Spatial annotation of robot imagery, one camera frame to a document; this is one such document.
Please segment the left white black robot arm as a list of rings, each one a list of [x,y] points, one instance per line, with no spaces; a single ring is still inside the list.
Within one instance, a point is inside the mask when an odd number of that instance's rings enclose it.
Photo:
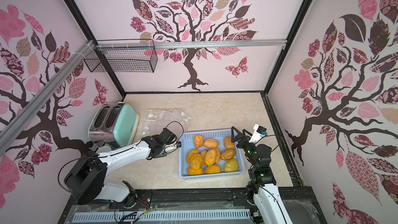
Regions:
[[[108,176],[115,170],[139,160],[152,160],[166,157],[181,147],[180,138],[168,128],[163,128],[160,134],[146,136],[132,145],[109,152],[97,154],[93,151],[73,159],[76,164],[61,181],[58,173],[57,181],[62,189],[71,194],[79,205],[86,205],[92,201],[113,201],[125,208],[132,208],[138,201],[136,190],[131,184],[123,180],[113,183]]]

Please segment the clear zipper bag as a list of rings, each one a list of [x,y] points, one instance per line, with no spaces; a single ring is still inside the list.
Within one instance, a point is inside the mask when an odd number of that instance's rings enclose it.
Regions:
[[[180,109],[151,109],[145,114],[141,137],[160,134],[164,128],[180,137],[189,129],[191,122],[192,118]]]

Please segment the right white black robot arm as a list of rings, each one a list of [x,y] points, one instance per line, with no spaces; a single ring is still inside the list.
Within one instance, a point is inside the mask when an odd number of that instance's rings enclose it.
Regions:
[[[254,132],[231,128],[231,142],[242,149],[251,167],[246,186],[248,202],[254,204],[265,224],[291,224],[292,220],[280,196],[270,163],[273,149],[259,144],[269,138],[267,129],[255,124]]]

